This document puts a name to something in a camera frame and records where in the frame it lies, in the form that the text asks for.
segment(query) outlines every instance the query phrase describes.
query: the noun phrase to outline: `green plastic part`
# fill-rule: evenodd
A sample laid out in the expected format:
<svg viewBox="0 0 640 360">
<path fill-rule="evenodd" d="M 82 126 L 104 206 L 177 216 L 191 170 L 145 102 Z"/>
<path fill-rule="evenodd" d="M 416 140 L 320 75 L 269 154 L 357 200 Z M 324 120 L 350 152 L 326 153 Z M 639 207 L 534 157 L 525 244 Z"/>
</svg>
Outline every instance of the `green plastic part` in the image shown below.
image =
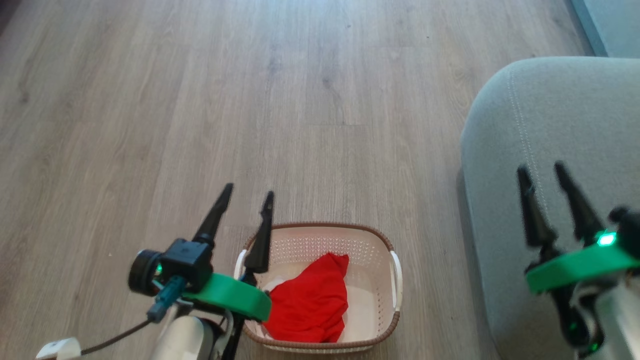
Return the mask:
<svg viewBox="0 0 640 360">
<path fill-rule="evenodd" d="M 182 297 L 222 307 L 262 322 L 269 320 L 271 312 L 271 299 L 262 290 L 215 272 L 200 292 L 185 292 Z"/>
<path fill-rule="evenodd" d="M 594 244 L 580 251 L 561 255 L 527 272 L 532 293 L 541 293 L 598 277 L 636 268 L 640 261 L 629 255 L 616 242 Z"/>
</svg>

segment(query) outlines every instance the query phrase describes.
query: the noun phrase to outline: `green light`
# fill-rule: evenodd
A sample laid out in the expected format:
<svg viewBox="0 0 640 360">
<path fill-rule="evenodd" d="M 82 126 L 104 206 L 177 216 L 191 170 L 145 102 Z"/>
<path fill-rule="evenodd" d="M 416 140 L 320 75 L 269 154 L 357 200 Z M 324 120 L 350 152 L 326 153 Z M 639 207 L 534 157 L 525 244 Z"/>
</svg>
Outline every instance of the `green light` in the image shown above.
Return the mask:
<svg viewBox="0 0 640 360">
<path fill-rule="evenodd" d="M 604 233 L 598 239 L 598 245 L 609 246 L 616 242 L 616 233 Z"/>
</svg>

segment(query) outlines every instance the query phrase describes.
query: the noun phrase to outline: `black cable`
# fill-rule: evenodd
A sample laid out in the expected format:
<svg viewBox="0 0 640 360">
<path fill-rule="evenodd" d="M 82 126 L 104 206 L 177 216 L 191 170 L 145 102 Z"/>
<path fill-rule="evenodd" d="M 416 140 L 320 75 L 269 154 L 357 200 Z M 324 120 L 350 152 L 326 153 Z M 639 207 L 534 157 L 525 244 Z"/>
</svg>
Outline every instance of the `black cable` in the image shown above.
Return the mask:
<svg viewBox="0 0 640 360">
<path fill-rule="evenodd" d="M 132 327 L 131 329 L 129 329 L 129 330 L 121 333 L 120 335 L 115 336 L 115 337 L 113 337 L 113 338 L 111 338 L 111 339 L 109 339 L 109 340 L 107 340 L 107 341 L 105 341 L 105 342 L 103 342 L 101 344 L 95 345 L 94 347 L 83 349 L 82 351 L 80 351 L 80 356 L 84 356 L 84 355 L 87 355 L 87 354 L 91 354 L 92 352 L 96 352 L 98 350 L 102 350 L 103 348 L 106 348 L 109 345 L 112 345 L 112 344 L 114 344 L 114 343 L 126 338 L 127 336 L 129 336 L 129 335 L 133 334 L 134 332 L 142 329 L 143 327 L 149 325 L 150 323 L 151 323 L 150 320 L 145 320 L 145 321 L 139 323 L 138 325 Z"/>
</svg>

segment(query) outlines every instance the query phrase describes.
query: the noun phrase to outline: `plastic basket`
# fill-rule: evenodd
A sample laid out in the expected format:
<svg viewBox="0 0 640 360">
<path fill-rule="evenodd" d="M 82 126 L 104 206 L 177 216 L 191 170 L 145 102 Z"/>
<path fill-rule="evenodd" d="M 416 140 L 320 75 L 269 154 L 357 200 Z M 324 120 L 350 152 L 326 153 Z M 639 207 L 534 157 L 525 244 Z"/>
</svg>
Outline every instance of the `plastic basket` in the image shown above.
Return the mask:
<svg viewBox="0 0 640 360">
<path fill-rule="evenodd" d="M 252 236 L 236 261 L 234 277 L 243 271 L 244 257 L 253 245 Z M 274 225 L 271 232 L 269 272 L 257 275 L 258 287 L 280 276 L 298 276 L 311 262 L 332 252 L 349 254 L 344 280 L 349 308 L 345 328 L 337 343 L 295 343 L 265 336 L 262 326 L 246 322 L 244 333 L 268 348 L 309 354 L 340 354 L 371 348 L 395 330 L 400 319 L 403 283 L 398 256 L 389 240 L 366 226 L 336 223 Z"/>
</svg>

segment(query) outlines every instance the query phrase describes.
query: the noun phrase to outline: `white basket handle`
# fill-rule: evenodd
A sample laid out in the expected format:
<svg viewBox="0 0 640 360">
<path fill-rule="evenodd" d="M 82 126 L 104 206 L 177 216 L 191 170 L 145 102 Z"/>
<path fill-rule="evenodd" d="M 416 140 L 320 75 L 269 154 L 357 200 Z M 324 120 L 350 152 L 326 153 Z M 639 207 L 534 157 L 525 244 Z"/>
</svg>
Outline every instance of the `white basket handle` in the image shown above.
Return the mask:
<svg viewBox="0 0 640 360">
<path fill-rule="evenodd" d="M 238 255 L 238 260 L 236 260 L 236 268 L 234 269 L 234 279 L 240 280 L 240 274 L 242 274 L 242 268 L 244 267 L 242 262 L 244 261 L 244 255 L 246 254 L 246 249 L 242 250 L 240 255 Z"/>
<path fill-rule="evenodd" d="M 400 259 L 398 259 L 398 255 L 396 254 L 395 251 L 390 251 L 389 252 L 391 254 L 391 258 L 393 259 L 393 265 L 394 265 L 394 281 L 395 281 L 395 288 L 396 288 L 396 294 L 395 294 L 395 305 L 396 305 L 396 311 L 400 311 L 400 306 L 402 306 L 402 291 L 403 291 L 403 285 L 402 285 L 402 267 L 400 267 Z"/>
</svg>

